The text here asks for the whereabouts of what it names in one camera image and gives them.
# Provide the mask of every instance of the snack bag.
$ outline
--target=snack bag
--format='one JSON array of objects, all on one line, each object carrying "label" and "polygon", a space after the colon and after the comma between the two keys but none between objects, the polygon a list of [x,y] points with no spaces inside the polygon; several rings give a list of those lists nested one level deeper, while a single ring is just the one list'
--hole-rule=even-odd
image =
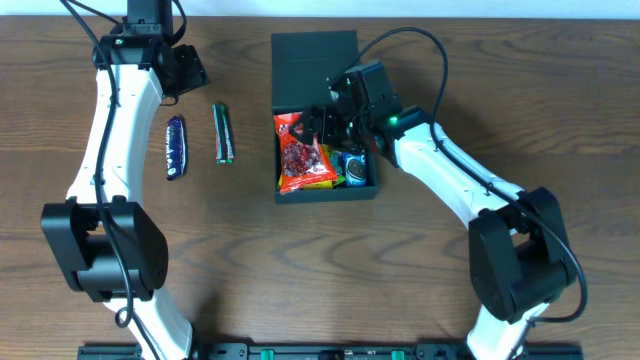
[{"label": "snack bag", "polygon": [[[281,194],[300,189],[306,184],[338,179],[317,138],[313,140],[313,145],[305,145],[289,134],[289,127],[300,115],[301,113],[290,113],[273,116],[276,133],[280,139]],[[300,129],[296,130],[302,132],[302,124],[299,126]]]}]

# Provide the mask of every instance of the wooden table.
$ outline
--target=wooden table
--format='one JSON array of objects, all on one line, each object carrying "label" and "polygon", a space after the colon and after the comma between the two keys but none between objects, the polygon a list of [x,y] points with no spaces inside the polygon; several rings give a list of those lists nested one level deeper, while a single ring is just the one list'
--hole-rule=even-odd
[{"label": "wooden table", "polygon": [[[97,34],[109,24],[90,18]],[[640,343],[640,23],[542,20],[189,18],[211,84],[161,108],[145,208],[169,242],[166,285],[207,337],[256,342],[414,342],[466,336],[479,309],[467,232],[414,177],[378,162],[374,201],[276,206],[270,34],[358,29],[361,46],[416,25],[440,36],[450,78],[439,121],[487,168],[560,201],[586,269],[586,314],[534,341],[579,341],[590,359]],[[95,109],[91,45],[70,17],[0,18],[0,358],[73,358],[83,342],[131,342],[113,314],[67,287],[41,233],[62,202]],[[405,104],[430,108],[441,60],[411,34],[370,58]],[[231,107],[239,159],[215,164],[211,104]],[[189,173],[165,180],[166,120],[189,126]],[[549,314],[573,311],[572,286]]]}]

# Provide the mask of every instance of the dark green box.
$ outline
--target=dark green box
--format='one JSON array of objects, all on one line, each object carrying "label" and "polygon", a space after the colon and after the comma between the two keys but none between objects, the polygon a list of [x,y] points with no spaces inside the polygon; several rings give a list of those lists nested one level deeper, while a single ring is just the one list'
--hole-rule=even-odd
[{"label": "dark green box", "polygon": [[[349,30],[272,34],[271,55],[271,102],[274,115],[302,111],[311,105],[330,105],[332,100],[327,91],[327,78],[334,77],[358,55],[357,32]],[[373,199],[378,193],[375,158],[372,153],[367,153],[367,186],[299,190],[281,195],[278,180],[282,166],[277,135],[274,148],[276,204],[367,200]]]}]

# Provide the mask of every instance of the black cable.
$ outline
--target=black cable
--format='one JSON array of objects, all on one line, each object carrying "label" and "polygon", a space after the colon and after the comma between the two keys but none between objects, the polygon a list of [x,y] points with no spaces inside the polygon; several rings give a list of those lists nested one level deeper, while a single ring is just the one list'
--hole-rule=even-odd
[{"label": "black cable", "polygon": [[[124,261],[124,257],[122,256],[120,247],[118,246],[118,243],[115,241],[112,224],[111,224],[111,218],[107,215],[105,211],[104,201],[102,199],[102,181],[103,181],[102,168],[104,166],[104,156],[106,153],[107,144],[109,143],[109,136],[111,135],[111,128],[113,127],[113,120],[115,118],[116,108],[118,107],[118,89],[116,86],[116,80],[113,74],[113,69],[111,69],[111,62],[109,61],[107,56],[104,54],[104,52],[100,48],[100,43],[98,39],[96,38],[93,31],[91,31],[87,23],[80,17],[78,12],[69,4],[70,1],[73,1],[73,0],[60,0],[62,5],[64,5],[67,8],[67,10],[71,13],[74,19],[78,22],[78,24],[80,24],[80,26],[84,29],[84,31],[87,33],[87,35],[93,42],[96,52],[98,53],[98,55],[106,65],[107,74],[109,75],[109,83],[111,85],[111,97],[110,97],[111,105],[109,106],[109,113],[107,115],[105,129],[104,129],[104,132],[102,133],[102,139],[100,141],[100,147],[98,149],[98,156],[96,160],[96,172],[93,177],[93,182],[96,190],[96,207],[98,209],[98,215],[100,217],[100,221],[102,222],[102,226],[104,227],[107,240],[109,241],[109,245],[113,249],[113,253],[116,257],[116,260],[118,261],[118,265],[120,266],[120,270],[124,278],[124,288],[125,288],[125,293],[127,298],[127,305],[126,307],[116,312],[115,323],[119,328],[126,328],[129,325],[129,323],[131,323],[131,320],[133,319],[143,339],[145,340],[149,348],[151,348],[152,352],[156,356],[156,359],[159,359],[155,351],[155,348],[153,344],[149,341],[149,337],[144,332],[139,319],[136,321],[137,315],[135,314],[134,307],[133,307],[133,289],[131,286],[131,277],[129,275],[129,269],[127,268],[127,265]],[[126,311],[124,320],[121,319],[121,314],[123,309],[124,311]]]},{"label": "black cable", "polygon": [[532,317],[527,322],[527,329],[525,329],[525,330],[528,332],[529,328],[534,327],[536,322],[566,323],[566,322],[570,322],[570,321],[573,321],[573,320],[579,318],[580,315],[582,315],[582,313],[584,313],[584,310],[587,307],[587,302],[588,302],[588,298],[589,298],[589,292],[588,292],[588,288],[587,288],[587,280],[585,278],[584,271],[582,270],[582,266],[580,266],[580,262],[576,258],[576,256],[573,253],[573,251],[571,251],[571,249],[564,243],[564,241],[562,241],[560,239],[560,237],[558,237],[558,235],[554,231],[552,231],[536,214],[534,214],[533,212],[529,211],[527,208],[522,206],[517,201],[511,199],[511,197],[509,197],[508,195],[506,195],[503,192],[501,192],[500,190],[496,189],[493,186],[493,183],[491,183],[490,181],[484,180],[481,176],[479,176],[478,174],[473,172],[473,170],[471,170],[468,166],[466,166],[459,159],[457,159],[455,156],[453,156],[449,152],[449,150],[446,148],[446,146],[444,145],[443,141],[438,139],[438,137],[436,136],[436,132],[435,132],[436,115],[438,113],[438,108],[440,107],[440,102],[442,101],[442,98],[444,96],[444,90],[445,90],[445,87],[447,85],[447,79],[449,77],[449,59],[447,57],[447,51],[445,50],[444,46],[442,45],[442,43],[440,42],[440,40],[437,37],[435,37],[433,34],[431,34],[430,32],[428,32],[426,30],[423,30],[423,29],[420,29],[420,28],[415,28],[415,27],[402,27],[402,28],[398,28],[398,29],[387,31],[386,33],[378,36],[376,39],[371,41],[367,46],[365,46],[365,48],[362,49],[362,51],[360,51],[358,56],[351,62],[351,64],[349,64],[348,67],[346,67],[343,71],[339,72],[333,79],[331,79],[330,80],[330,84],[329,84],[330,87],[335,86],[336,83],[339,81],[339,79],[342,77],[342,75],[345,72],[347,72],[351,67],[353,67],[360,60],[360,58],[367,51],[369,51],[369,49],[371,49],[375,44],[377,44],[378,42],[380,42],[384,38],[387,38],[387,37],[389,37],[389,36],[391,36],[393,34],[397,34],[397,33],[400,33],[400,32],[416,32],[416,33],[419,33],[419,34],[422,34],[422,35],[428,37],[438,47],[438,49],[440,50],[440,54],[442,55],[442,62],[443,62],[442,84],[440,85],[440,91],[438,92],[438,97],[436,98],[436,103],[435,103],[435,105],[433,107],[432,121],[430,123],[431,137],[432,137],[432,139],[433,139],[433,141],[435,142],[435,145],[436,145],[436,149],[435,150],[436,151],[442,151],[442,153],[449,160],[451,160],[451,162],[453,162],[458,168],[460,168],[462,171],[464,171],[472,179],[477,181],[480,185],[485,187],[487,189],[487,191],[492,192],[493,194],[495,194],[496,196],[498,196],[502,200],[506,201],[509,205],[513,206],[518,211],[520,211],[527,219],[531,220],[533,223],[535,223],[536,225],[540,226],[542,228],[542,230],[544,230],[545,232],[550,234],[551,237],[553,237],[553,239],[555,239],[558,242],[558,244],[560,244],[560,246],[562,247],[563,251],[569,257],[569,261],[572,263],[572,265],[576,269],[576,276],[578,277],[578,282],[580,284],[580,303],[578,304],[578,307],[576,308],[576,310],[572,314],[567,315],[567,316],[562,316],[562,317],[537,317],[537,316],[536,317]]},{"label": "black cable", "polygon": [[116,25],[120,25],[120,22],[118,20],[116,20],[116,19],[112,18],[111,16],[109,16],[109,15],[107,15],[105,13],[102,13],[102,12],[100,12],[100,11],[94,9],[94,8],[91,8],[91,7],[81,3],[79,1],[76,1],[76,0],[67,0],[67,1],[72,3],[75,6],[79,7],[79,8],[85,9],[88,12],[91,12],[91,13],[94,13],[94,14],[98,15],[101,18],[107,19],[107,20],[111,21],[112,23],[114,23]]},{"label": "black cable", "polygon": [[147,329],[144,327],[144,324],[142,324],[142,321],[140,321],[140,318],[136,313],[133,313],[133,322],[136,324],[136,326],[138,327],[138,331],[140,332],[140,335],[142,335],[142,338],[151,349],[151,352],[153,353],[153,358],[156,360],[160,360],[160,356],[158,356],[156,347],[152,346],[151,344],[151,339],[149,339],[149,334],[147,333]]},{"label": "black cable", "polygon": [[180,25],[178,31],[173,34],[173,39],[168,42],[169,46],[177,44],[178,41],[180,41],[180,39],[182,39],[182,37],[184,36],[185,31],[187,31],[187,15],[184,13],[182,5],[180,5],[180,0],[173,0],[173,3],[176,4],[178,11],[180,11],[180,16],[182,17],[182,25]]}]

